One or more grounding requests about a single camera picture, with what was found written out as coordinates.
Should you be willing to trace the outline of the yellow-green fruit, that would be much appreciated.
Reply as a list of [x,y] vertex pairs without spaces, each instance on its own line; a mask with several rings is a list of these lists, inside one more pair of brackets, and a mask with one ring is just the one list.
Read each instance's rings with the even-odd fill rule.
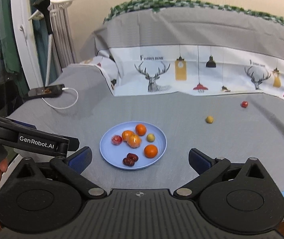
[[155,141],[155,135],[153,133],[150,133],[146,136],[146,139],[148,142],[154,142]]
[[214,122],[214,118],[213,118],[213,116],[207,116],[206,119],[205,119],[205,121],[206,121],[207,123],[213,123],[213,122]]

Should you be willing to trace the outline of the dark red jujube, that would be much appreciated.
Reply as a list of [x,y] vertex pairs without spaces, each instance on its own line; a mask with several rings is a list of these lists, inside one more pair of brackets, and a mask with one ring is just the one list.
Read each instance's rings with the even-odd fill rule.
[[135,161],[132,159],[132,158],[124,158],[122,163],[125,165],[125,166],[128,166],[128,167],[131,167],[131,166],[134,166],[135,164]]
[[137,162],[139,160],[139,157],[133,153],[128,153],[127,158],[132,159],[134,162]]

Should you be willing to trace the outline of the orange mandarin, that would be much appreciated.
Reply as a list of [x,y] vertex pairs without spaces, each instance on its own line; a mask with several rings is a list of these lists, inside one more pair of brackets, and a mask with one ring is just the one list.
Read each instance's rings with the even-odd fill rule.
[[139,123],[135,126],[135,131],[137,135],[144,136],[147,133],[147,128],[145,125]]
[[152,159],[152,158],[157,156],[158,148],[155,145],[147,145],[144,148],[143,153],[144,153],[145,157]]

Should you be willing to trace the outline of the orange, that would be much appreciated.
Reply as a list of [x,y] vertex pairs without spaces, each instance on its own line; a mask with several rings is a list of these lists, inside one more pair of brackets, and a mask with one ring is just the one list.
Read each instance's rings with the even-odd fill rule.
[[141,145],[141,138],[134,134],[132,136],[130,136],[130,138],[127,141],[127,144],[131,147],[131,148],[138,148]]
[[128,141],[128,139],[130,138],[130,136],[134,135],[134,132],[131,130],[125,130],[122,132],[122,140],[124,140],[125,142]]

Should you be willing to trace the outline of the black smartphone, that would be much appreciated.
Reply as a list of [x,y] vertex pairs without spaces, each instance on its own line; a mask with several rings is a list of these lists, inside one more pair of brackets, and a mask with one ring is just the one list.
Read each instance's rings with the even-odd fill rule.
[[63,84],[33,88],[28,91],[26,99],[59,97],[63,92],[63,88],[65,88]]

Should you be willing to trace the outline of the small red tomato far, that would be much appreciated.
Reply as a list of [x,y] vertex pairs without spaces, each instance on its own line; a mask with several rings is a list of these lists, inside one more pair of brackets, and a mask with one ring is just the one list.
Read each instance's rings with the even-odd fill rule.
[[248,107],[248,102],[247,102],[247,101],[243,101],[243,102],[241,103],[241,107],[243,107],[243,108]]

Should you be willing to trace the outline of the grey printed sofa cover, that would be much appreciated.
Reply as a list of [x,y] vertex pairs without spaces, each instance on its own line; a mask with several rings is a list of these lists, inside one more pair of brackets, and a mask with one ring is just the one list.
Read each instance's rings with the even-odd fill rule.
[[[91,147],[84,177],[105,190],[175,190],[196,177],[195,147],[233,162],[258,158],[284,193],[284,26],[212,9],[142,10],[96,29],[80,57],[57,79],[66,92],[11,118]],[[152,166],[120,170],[101,156],[102,136],[127,121],[164,132],[167,149]]]

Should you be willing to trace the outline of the grey curtain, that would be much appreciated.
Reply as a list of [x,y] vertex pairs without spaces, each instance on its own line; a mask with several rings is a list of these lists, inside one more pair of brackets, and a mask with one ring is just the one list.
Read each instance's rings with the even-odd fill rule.
[[62,68],[76,62],[76,53],[71,37],[68,11],[60,10],[51,14],[55,51]]

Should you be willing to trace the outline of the green checkered blanket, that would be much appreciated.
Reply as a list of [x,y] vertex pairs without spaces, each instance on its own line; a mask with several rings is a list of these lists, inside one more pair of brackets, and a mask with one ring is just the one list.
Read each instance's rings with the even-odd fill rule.
[[159,12],[160,10],[166,8],[202,8],[236,12],[238,14],[261,18],[263,20],[284,26],[284,16],[276,16],[268,12],[244,9],[242,7],[236,7],[227,4],[214,4],[201,0],[130,0],[128,2],[123,2],[110,8],[108,15],[104,18],[103,22],[109,22],[113,18],[129,12],[142,10],[152,10],[153,12]]

